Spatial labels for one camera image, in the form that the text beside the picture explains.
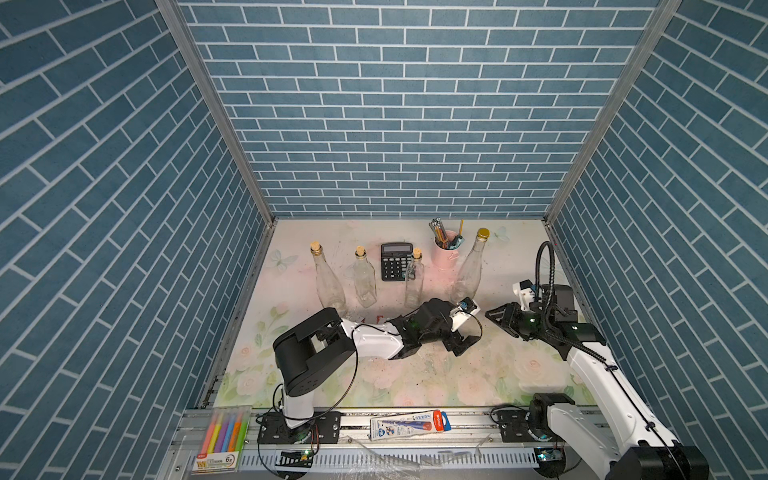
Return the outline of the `short corked glass bottle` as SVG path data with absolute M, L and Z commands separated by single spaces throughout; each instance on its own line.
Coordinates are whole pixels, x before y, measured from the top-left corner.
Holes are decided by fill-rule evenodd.
M 367 252 L 363 246 L 357 246 L 355 249 L 353 280 L 355 292 L 361 306 L 369 308 L 374 305 L 377 302 L 375 269 L 369 262 Z

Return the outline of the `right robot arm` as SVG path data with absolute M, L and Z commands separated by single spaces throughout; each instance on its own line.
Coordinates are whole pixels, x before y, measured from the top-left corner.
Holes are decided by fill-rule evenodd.
M 535 437 L 565 441 L 603 479 L 706 479 L 704 454 L 684 445 L 654 415 L 620 370 L 605 338 L 590 323 L 559 320 L 555 274 L 529 282 L 527 305 L 510 302 L 486 312 L 488 320 L 515 338 L 554 348 L 591 392 L 612 434 L 584 418 L 573 400 L 559 393 L 537 394 L 528 425 Z

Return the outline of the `corked glass bottle red label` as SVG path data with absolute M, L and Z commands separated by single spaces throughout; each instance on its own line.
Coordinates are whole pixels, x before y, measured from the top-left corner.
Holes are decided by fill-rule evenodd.
M 405 275 L 404 305 L 409 310 L 415 310 L 421 305 L 424 277 L 423 253 L 420 248 L 415 248 L 407 265 Z

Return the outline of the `tall gold-capped glass bottle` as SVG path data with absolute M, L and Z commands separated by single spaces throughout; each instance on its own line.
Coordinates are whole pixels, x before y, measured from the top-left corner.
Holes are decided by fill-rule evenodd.
M 482 256 L 490 231 L 480 228 L 472 250 L 465 259 L 457 275 L 456 281 L 450 292 L 450 301 L 458 304 L 464 298 L 473 299 L 479 288 L 482 277 Z

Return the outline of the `clear glass bottle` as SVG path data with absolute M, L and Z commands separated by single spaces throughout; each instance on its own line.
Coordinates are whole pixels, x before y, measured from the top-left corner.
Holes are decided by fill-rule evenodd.
M 343 287 L 326 261 L 323 247 L 318 241 L 310 244 L 316 271 L 316 291 L 324 308 L 335 308 L 340 317 L 348 313 Z

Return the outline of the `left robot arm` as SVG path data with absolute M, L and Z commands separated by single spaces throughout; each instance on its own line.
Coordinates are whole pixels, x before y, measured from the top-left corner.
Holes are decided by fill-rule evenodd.
M 455 356 L 477 343 L 480 335 L 464 335 L 459 328 L 475 319 L 480 307 L 470 298 L 454 304 L 432 298 L 415 310 L 382 325 L 343 319 L 327 307 L 273 342 L 276 366 L 282 376 L 282 403 L 261 416 L 261 444 L 335 443 L 341 414 L 338 403 L 318 410 L 314 392 L 350 357 L 400 360 L 422 345 L 438 342 Z

